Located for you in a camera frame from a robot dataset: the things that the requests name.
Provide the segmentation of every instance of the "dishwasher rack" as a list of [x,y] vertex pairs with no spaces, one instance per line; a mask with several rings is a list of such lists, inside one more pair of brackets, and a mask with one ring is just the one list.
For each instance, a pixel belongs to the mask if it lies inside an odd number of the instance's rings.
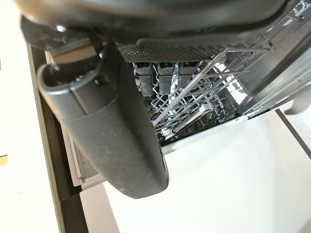
[[[238,106],[248,95],[240,82],[243,74],[256,64],[257,61],[274,51],[271,40],[285,28],[293,33],[311,17],[310,5],[306,1],[294,1],[282,17],[270,27],[254,36],[254,40],[239,44],[236,47],[224,49],[211,60],[201,61],[197,74],[192,75],[189,84],[179,89],[177,86],[178,65],[172,75],[171,93],[159,93],[159,78],[155,65],[156,83],[153,93],[156,98],[143,98],[148,107],[151,121],[158,137],[165,139],[189,126],[202,116],[206,122],[202,124],[222,123],[235,117]],[[226,55],[233,53],[235,59],[226,62]],[[236,101],[226,101],[230,94]]]

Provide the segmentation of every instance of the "metal rod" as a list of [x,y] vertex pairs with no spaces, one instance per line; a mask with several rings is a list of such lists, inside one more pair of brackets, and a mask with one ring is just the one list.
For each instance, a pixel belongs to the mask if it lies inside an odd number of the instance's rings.
[[182,90],[182,92],[171,102],[171,104],[152,123],[156,125],[177,103],[218,63],[228,52],[228,48],[219,53],[211,60],[202,71]]
[[270,49],[265,48],[229,48],[228,52],[267,52]]

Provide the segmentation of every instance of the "screw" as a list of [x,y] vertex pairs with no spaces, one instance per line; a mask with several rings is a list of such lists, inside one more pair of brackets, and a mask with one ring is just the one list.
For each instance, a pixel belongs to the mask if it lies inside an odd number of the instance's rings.
[[101,51],[101,52],[99,53],[99,57],[100,57],[100,58],[103,58],[103,57],[104,57],[104,52],[103,52],[103,51]]
[[63,25],[57,25],[57,26],[56,26],[56,29],[57,29],[59,32],[61,32],[61,33],[63,33],[64,31],[66,31],[66,27],[63,26]]

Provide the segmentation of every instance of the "perforated vent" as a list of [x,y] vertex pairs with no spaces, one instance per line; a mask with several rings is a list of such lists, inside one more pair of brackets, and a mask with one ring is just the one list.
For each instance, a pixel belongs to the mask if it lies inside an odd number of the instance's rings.
[[154,50],[132,48],[119,47],[122,56],[127,62],[197,62],[210,58],[224,49],[224,47],[188,47]]

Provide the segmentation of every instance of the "black plastic part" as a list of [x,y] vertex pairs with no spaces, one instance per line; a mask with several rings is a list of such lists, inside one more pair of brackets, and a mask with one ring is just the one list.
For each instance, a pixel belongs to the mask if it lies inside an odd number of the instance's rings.
[[152,96],[152,76],[139,76],[142,96]]
[[171,93],[172,76],[159,76],[160,95]]
[[180,62],[178,70],[180,74],[194,74],[199,65],[199,62]]
[[136,73],[139,75],[152,75],[153,73],[152,63],[148,62],[134,63],[134,68]]
[[15,2],[25,17],[38,24],[100,29],[114,41],[127,62],[197,62],[253,38],[257,30],[277,19],[291,1]]
[[191,80],[192,75],[178,75],[178,89],[185,88]]
[[172,75],[175,69],[175,63],[161,62],[157,64],[159,75]]
[[[84,75],[75,64],[42,66],[39,89],[94,167],[122,193],[147,197],[168,185],[165,160],[132,70],[114,45],[106,48]],[[60,77],[68,83],[57,85]]]

